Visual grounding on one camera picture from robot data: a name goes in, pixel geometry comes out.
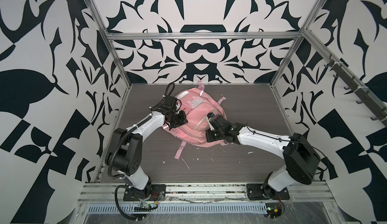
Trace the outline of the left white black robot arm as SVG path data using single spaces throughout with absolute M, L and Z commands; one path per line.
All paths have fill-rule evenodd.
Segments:
M 151 181 L 141 167 L 143 142 L 164 125 L 173 129 L 187 123 L 184 111 L 158 109 L 131 127 L 117 128 L 105 155 L 108 177 L 124 180 L 137 190 L 145 190 Z

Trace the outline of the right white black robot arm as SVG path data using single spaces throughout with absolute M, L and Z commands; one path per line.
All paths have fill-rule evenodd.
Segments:
M 253 129 L 245 124 L 230 123 L 221 115 L 209 113 L 210 128 L 206 131 L 207 142 L 223 141 L 252 146 L 270 152 L 284 160 L 285 165 L 271 172 L 263 184 L 249 184 L 251 200 L 284 198 L 287 188 L 293 184 L 310 185 L 321 158 L 307 139 L 298 133 L 292 136 L 276 135 Z

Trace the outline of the pink student backpack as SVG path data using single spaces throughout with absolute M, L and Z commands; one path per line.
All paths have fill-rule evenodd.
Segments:
M 205 92 L 205 86 L 199 81 L 196 88 L 184 90 L 176 98 L 182 101 L 180 111 L 185 113 L 187 124 L 172 129 L 166 124 L 163 125 L 166 132 L 182 141 L 175 154 L 176 159 L 180 158 L 186 144 L 206 148 L 217 144 L 226 145 L 223 140 L 210 142 L 206 139 L 206 130 L 210 129 L 207 115 L 212 113 L 213 115 L 221 115 L 224 119 L 227 118 L 224 109 L 221 107 L 221 103 L 226 99 L 225 97 L 215 101 Z

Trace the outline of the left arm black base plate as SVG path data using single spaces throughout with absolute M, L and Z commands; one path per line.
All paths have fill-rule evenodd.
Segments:
M 124 201 L 158 201 L 165 197 L 165 184 L 148 184 L 145 189 L 139 190 L 134 187 L 127 187 L 124 193 Z

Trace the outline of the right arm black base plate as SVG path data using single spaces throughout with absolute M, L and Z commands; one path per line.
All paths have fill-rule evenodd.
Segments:
M 278 192 L 266 184 L 247 184 L 247 197 L 249 200 L 289 200 L 287 188 Z

